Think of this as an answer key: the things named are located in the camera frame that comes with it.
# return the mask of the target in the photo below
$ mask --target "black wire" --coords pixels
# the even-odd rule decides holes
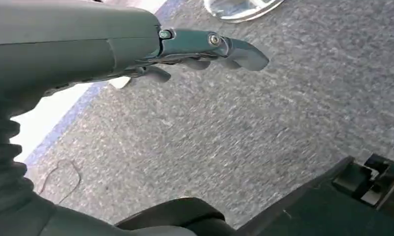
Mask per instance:
[[[57,162],[55,168],[53,168],[53,169],[47,174],[47,176],[46,176],[46,178],[45,178],[45,181],[43,182],[42,188],[40,189],[40,191],[39,191],[39,193],[38,193],[38,195],[41,195],[41,194],[45,191],[46,185],[47,185],[47,183],[48,183],[48,181],[49,181],[51,175],[61,167],[61,163],[64,162],[64,161],[67,161],[67,162],[74,168],[75,172],[76,172],[77,175],[78,175],[78,182],[77,182],[77,184],[74,186],[74,188],[73,188],[68,194],[66,194],[66,195],[64,196],[64,198],[62,198],[62,199],[58,202],[58,204],[61,204],[66,198],[68,198],[73,192],[75,192],[75,190],[77,190],[78,187],[81,185],[81,180],[82,180],[81,172],[79,171],[79,169],[77,168],[77,166],[74,164],[73,161],[71,161],[71,160],[66,160],[66,159],[64,159],[64,160],[59,160],[59,161]]]

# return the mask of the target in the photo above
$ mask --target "clear plastic container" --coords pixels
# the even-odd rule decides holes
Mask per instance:
[[[284,0],[204,0],[213,16],[230,23],[253,20],[280,5]]]

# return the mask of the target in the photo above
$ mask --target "metal screw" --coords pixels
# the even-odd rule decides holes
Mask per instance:
[[[159,31],[159,38],[170,39],[170,38],[172,38],[172,34],[171,34],[171,32],[169,32],[169,30],[161,30],[161,31]]]
[[[212,46],[218,47],[218,46],[220,46],[220,44],[221,44],[221,39],[220,39],[220,37],[219,37],[218,35],[216,35],[216,34],[211,34],[211,35],[209,36],[209,43],[210,43]]]

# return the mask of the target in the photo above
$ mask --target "dark green robotic arm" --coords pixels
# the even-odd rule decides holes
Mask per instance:
[[[268,59],[252,45],[214,32],[162,30],[151,13],[92,1],[0,1],[0,236],[193,235],[177,227],[122,231],[56,206],[33,192],[21,152],[9,139],[11,117],[76,83],[121,75],[170,75],[157,63],[204,69],[212,60],[260,70]]]

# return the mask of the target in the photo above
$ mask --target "robotic hand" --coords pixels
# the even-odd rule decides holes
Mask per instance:
[[[255,71],[269,62],[247,42],[209,31],[162,29],[154,15],[136,8],[0,1],[0,97],[7,99],[29,101],[30,90],[38,100],[76,83],[119,76],[167,81],[169,73],[156,64],[205,69],[214,60]]]

